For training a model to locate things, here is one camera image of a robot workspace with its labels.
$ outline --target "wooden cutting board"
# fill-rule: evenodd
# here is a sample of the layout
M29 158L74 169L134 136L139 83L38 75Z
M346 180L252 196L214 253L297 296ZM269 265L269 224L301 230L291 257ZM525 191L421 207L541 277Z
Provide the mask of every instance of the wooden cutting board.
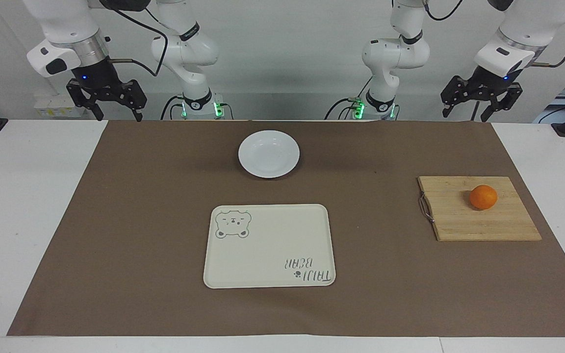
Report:
M438 241L542 240L511 180L506 176L419 176L421 206L433 219ZM469 192L489 185L498 201L489 210L469 203Z

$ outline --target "table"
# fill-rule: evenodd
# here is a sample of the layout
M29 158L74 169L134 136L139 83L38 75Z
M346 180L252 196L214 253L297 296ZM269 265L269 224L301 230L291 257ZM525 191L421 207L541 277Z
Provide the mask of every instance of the table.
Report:
M565 338L4 337L105 124L10 121L0 132L2 352L565 351ZM559 138L547 125L493 127L565 251L565 138Z

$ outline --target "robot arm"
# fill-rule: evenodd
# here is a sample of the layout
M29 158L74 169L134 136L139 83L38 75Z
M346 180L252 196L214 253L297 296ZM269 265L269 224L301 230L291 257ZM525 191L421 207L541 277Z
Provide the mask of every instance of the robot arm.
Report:
M123 83L110 62L106 42L90 16L86 0L23 0L41 25L45 40L27 53L32 67L50 77L72 70L67 90L78 107L90 109L97 120L103 112L97 101L114 101L132 110L141 121L147 98L136 80ZM150 0L128 0L117 9L143 9Z
M422 38L426 17L422 0L396 0L390 17L399 38L378 39L363 48L363 62L372 71L370 89L363 98L365 113L383 118L393 105L400 84L394 69L415 69L428 60L430 49Z
M211 91L199 66L217 62L217 44L200 32L200 25L193 16L188 0L157 0L160 23L175 31L169 35L169 45L163 65L175 73L180 81L184 97L184 113L187 116L218 116L215 94ZM159 61L164 42L160 38L152 42L152 54Z
M493 112L509 110L522 94L514 80L531 66L565 23L565 0L488 0L505 20L477 53L478 67L468 80L454 76L441 93L444 117L453 107L471 99L489 101L481 115L487 121ZM498 96L505 94L502 100Z

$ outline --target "tray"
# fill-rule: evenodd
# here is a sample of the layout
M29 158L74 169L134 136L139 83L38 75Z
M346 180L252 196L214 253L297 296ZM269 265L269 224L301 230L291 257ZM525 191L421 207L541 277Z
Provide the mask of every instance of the tray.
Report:
M318 204L218 206L208 232L209 288L328 286L334 282L326 208Z

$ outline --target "white plate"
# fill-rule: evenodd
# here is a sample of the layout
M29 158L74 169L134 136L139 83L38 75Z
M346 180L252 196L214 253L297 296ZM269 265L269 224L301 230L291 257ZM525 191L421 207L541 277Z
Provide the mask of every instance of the white plate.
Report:
M291 172L300 159L300 148L291 136L276 130L254 132L241 143L239 161L250 174L276 178Z
M219 206L204 262L209 288L328 286L334 282L326 208L310 205Z

